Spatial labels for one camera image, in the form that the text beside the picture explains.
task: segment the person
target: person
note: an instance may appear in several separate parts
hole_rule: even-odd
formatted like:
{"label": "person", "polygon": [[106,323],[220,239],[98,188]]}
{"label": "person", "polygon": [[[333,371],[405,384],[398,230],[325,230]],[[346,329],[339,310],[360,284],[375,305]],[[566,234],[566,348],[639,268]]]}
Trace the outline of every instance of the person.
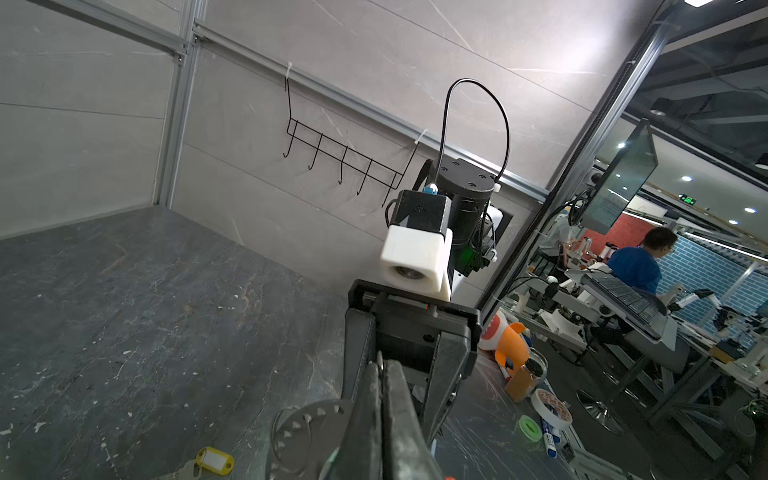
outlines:
{"label": "person", "polygon": [[656,227],[645,235],[639,247],[619,249],[607,264],[622,282],[656,295],[661,281],[656,260],[674,252],[676,242],[677,235],[672,230]]}
{"label": "person", "polygon": [[548,264],[552,263],[557,266],[558,264],[562,263],[563,260],[561,259],[567,259],[567,253],[570,245],[575,243],[575,241],[579,239],[583,234],[584,228],[581,228],[578,225],[568,224],[567,210],[564,213],[561,213],[554,221],[552,228],[549,229],[547,236],[538,246],[538,259],[543,257],[547,259],[547,263],[542,266],[541,269],[536,268],[534,273],[536,275],[541,275]]}

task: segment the blue tile wall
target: blue tile wall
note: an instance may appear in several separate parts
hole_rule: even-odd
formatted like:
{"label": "blue tile wall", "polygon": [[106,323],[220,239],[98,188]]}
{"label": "blue tile wall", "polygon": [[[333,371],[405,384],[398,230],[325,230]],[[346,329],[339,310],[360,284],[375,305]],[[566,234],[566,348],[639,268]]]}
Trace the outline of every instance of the blue tile wall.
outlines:
{"label": "blue tile wall", "polygon": [[[709,288],[718,297],[725,294],[746,270],[744,266],[685,237],[680,237],[673,253],[659,259],[659,267],[661,281],[658,293],[664,293],[675,283],[681,282],[686,290]],[[744,284],[723,303],[741,313],[751,315],[766,299],[768,299],[768,276],[755,272],[749,275]],[[677,315],[689,322],[701,324],[711,333],[716,333],[711,310],[711,302],[698,300],[682,309]],[[739,333],[740,330],[731,328],[729,336],[736,338]],[[749,347],[752,341],[743,337],[741,343]]]}
{"label": "blue tile wall", "polygon": [[752,315],[768,300],[768,276],[752,273],[726,302],[741,313]]}

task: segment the exit sign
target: exit sign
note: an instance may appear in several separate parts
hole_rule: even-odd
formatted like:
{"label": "exit sign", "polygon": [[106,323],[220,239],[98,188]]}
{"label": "exit sign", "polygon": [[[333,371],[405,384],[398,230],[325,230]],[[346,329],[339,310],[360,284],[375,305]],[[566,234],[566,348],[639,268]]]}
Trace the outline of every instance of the exit sign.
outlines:
{"label": "exit sign", "polygon": [[696,203],[696,199],[690,195],[680,195],[680,201],[684,204],[693,205]]}

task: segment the ceiling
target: ceiling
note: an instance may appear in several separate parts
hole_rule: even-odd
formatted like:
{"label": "ceiling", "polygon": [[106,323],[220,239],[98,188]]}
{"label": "ceiling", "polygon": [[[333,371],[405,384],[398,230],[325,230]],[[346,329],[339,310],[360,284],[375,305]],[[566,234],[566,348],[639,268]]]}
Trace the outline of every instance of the ceiling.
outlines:
{"label": "ceiling", "polygon": [[754,165],[768,153],[768,0],[683,7],[627,112],[765,186]]}
{"label": "ceiling", "polygon": [[[634,128],[634,123],[621,118],[598,152],[598,160],[609,164],[618,153],[619,144],[627,140]],[[768,222],[765,220],[768,192],[659,134],[654,135],[654,146],[659,166],[648,179],[646,190],[678,210],[703,218],[724,230],[739,233],[738,228],[768,243]],[[684,181],[684,176],[693,180]],[[679,201],[677,196],[681,194],[695,198],[694,207]],[[747,207],[757,213],[747,213],[744,210]],[[727,223],[728,220],[736,220],[739,224],[734,227]]]}

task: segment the masking tape roll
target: masking tape roll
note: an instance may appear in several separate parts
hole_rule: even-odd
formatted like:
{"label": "masking tape roll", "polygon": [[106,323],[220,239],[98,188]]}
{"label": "masking tape roll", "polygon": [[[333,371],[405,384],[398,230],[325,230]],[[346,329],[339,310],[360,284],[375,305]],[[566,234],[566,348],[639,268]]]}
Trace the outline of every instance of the masking tape roll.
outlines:
{"label": "masking tape roll", "polygon": [[523,415],[518,420],[518,428],[532,442],[541,440],[541,428],[528,415]]}
{"label": "masking tape roll", "polygon": [[551,392],[536,389],[531,396],[531,404],[536,413],[558,430],[565,430],[573,422],[568,407]]}

